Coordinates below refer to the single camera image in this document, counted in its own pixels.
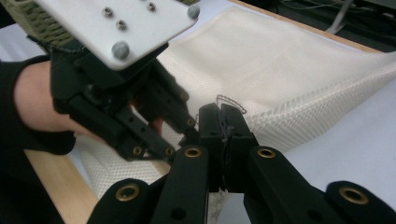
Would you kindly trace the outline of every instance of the black plastic part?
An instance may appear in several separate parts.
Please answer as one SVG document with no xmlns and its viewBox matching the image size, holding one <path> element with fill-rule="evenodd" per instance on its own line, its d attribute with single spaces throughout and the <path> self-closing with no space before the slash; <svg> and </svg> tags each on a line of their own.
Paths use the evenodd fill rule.
<svg viewBox="0 0 396 224">
<path fill-rule="evenodd" d="M 224 146 L 219 126 L 220 110 L 216 104 L 204 105 L 199 109 L 200 145 L 205 146 L 210 155 L 209 190 L 219 192 L 224 189 Z"/>
<path fill-rule="evenodd" d="M 348 223 L 396 223 L 396 213 L 369 190 L 348 182 L 331 183 L 326 201 Z"/>
<path fill-rule="evenodd" d="M 148 71 L 148 81 L 136 98 L 137 110 L 148 121 L 161 117 L 177 133 L 184 133 L 195 126 L 182 98 L 186 94 L 155 60 Z"/>
<path fill-rule="evenodd" d="M 244 206 L 251 224 L 274 223 L 271 210 L 252 179 L 246 182 Z"/>
<path fill-rule="evenodd" d="M 208 162 L 203 147 L 186 146 L 177 151 L 150 223 L 206 223 Z"/>
<path fill-rule="evenodd" d="M 150 148 L 150 153 L 154 158 L 161 158 L 163 160 L 172 160 L 174 153 L 167 154 L 167 149 L 173 147 L 169 145 L 163 138 L 161 138 L 154 130 L 150 129 L 143 121 L 141 121 L 136 115 L 131 113 L 131 110 L 127 107 L 122 108 L 116 114 L 117 120 L 123 124 L 130 131 L 130 135 L 134 136 L 134 139 L 139 139 L 139 145 L 142 148 Z"/>
<path fill-rule="evenodd" d="M 124 179 L 115 183 L 94 207 L 88 223 L 149 223 L 165 179 L 163 177 L 150 186 L 137 179 Z M 138 195 L 129 201 L 120 201 L 117 198 L 118 191 L 130 185 L 138 186 Z M 121 195 L 128 196 L 136 189 L 126 188 L 124 191 Z"/>
<path fill-rule="evenodd" d="M 113 71 L 77 41 L 51 53 L 54 107 L 103 138 L 127 161 L 171 161 L 175 150 L 129 110 L 134 101 L 147 122 L 163 118 L 179 133 L 194 132 L 188 94 L 155 59 L 167 45 L 122 71 Z"/>
<path fill-rule="evenodd" d="M 279 151 L 254 147 L 248 169 L 274 223 L 345 223 Z"/>
<path fill-rule="evenodd" d="M 248 178 L 249 150 L 259 144 L 238 108 L 223 104 L 221 114 L 230 134 L 224 155 L 226 187 L 230 192 L 242 193 Z"/>
</svg>

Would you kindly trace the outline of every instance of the white mesh fabric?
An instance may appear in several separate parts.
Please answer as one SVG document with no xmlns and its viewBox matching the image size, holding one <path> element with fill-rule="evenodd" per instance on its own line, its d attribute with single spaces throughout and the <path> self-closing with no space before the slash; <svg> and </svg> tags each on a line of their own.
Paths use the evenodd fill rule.
<svg viewBox="0 0 396 224">
<path fill-rule="evenodd" d="M 192 115 L 218 94 L 230 97 L 247 110 L 259 142 L 281 151 L 325 133 L 396 76 L 396 53 L 347 49 L 236 7 L 172 42 L 159 60 L 190 94 Z M 173 145 L 180 139 L 167 126 L 163 137 Z M 82 162 L 99 197 L 117 180 L 150 183 L 162 175 L 161 165 L 125 162 L 108 147 L 82 142 Z M 221 204 L 213 202 L 209 214 Z"/>
<path fill-rule="evenodd" d="M 76 148 L 79 149 L 92 190 L 98 198 L 120 180 L 134 178 L 151 184 L 165 175 L 169 169 L 162 161 L 126 161 L 111 147 L 88 136 L 79 136 Z"/>
</svg>

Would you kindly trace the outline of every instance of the white metal plate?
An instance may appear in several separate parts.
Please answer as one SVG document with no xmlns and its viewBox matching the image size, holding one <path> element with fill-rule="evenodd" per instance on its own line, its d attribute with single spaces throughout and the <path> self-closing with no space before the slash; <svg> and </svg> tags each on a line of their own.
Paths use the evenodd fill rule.
<svg viewBox="0 0 396 224">
<path fill-rule="evenodd" d="M 189 17 L 188 7 L 176 0 L 35 1 L 114 70 L 131 65 L 196 23 Z M 150 3 L 155 10 L 149 10 Z M 105 7 L 112 9 L 112 17 L 104 16 Z M 119 20 L 125 21 L 125 30 L 117 28 Z M 130 50 L 122 60 L 112 53 L 113 45 L 120 41 Z"/>
</svg>

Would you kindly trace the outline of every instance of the wooden table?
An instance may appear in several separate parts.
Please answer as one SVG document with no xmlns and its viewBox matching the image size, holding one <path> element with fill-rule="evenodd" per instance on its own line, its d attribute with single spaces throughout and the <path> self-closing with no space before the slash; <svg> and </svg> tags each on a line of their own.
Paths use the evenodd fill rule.
<svg viewBox="0 0 396 224">
<path fill-rule="evenodd" d="M 367 52 L 379 52 L 375 49 L 367 48 L 363 45 L 354 43 L 336 35 L 328 34 L 313 27 L 292 21 L 275 13 L 253 7 L 249 4 L 230 0 L 240 6 L 247 7 L 265 15 L 274 17 L 281 21 L 293 23 L 305 30 L 318 35 L 323 35 L 331 40 L 343 43 L 355 49 Z M 47 152 L 25 150 L 25 153 L 32 163 L 38 177 L 47 190 L 53 203 L 58 209 L 65 223 L 86 223 L 92 209 L 98 202 L 90 187 L 81 177 L 80 173 L 70 161 L 68 156 L 56 156 Z"/>
</svg>

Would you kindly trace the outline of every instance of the human hand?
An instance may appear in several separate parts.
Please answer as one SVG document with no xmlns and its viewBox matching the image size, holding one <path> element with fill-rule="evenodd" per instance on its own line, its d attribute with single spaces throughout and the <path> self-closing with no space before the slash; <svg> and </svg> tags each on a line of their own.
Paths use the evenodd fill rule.
<svg viewBox="0 0 396 224">
<path fill-rule="evenodd" d="M 14 102 L 21 120 L 33 130 L 71 131 L 101 140 L 70 119 L 69 115 L 59 114 L 54 110 L 50 94 L 50 62 L 31 64 L 22 70 L 15 85 Z M 155 119 L 149 126 L 161 134 L 162 124 L 162 119 Z"/>
</svg>

